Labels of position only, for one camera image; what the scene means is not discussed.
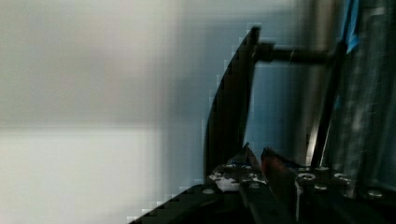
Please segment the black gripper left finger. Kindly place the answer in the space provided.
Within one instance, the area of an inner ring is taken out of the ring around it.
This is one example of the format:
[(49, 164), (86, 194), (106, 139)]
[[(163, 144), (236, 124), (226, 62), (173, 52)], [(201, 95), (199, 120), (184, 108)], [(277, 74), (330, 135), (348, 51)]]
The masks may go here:
[(222, 192), (238, 191), (244, 182), (259, 182), (267, 184), (261, 165), (246, 143), (242, 149), (225, 164), (218, 165), (207, 178), (209, 184), (214, 184)]

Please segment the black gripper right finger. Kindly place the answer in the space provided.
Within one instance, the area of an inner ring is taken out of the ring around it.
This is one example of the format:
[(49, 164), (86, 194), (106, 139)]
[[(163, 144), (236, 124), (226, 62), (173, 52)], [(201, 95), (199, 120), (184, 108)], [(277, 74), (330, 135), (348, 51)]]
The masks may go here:
[(275, 198), (287, 208), (293, 217), (296, 217), (296, 174), (286, 166), (284, 158), (270, 147), (265, 147), (262, 151), (261, 169)]

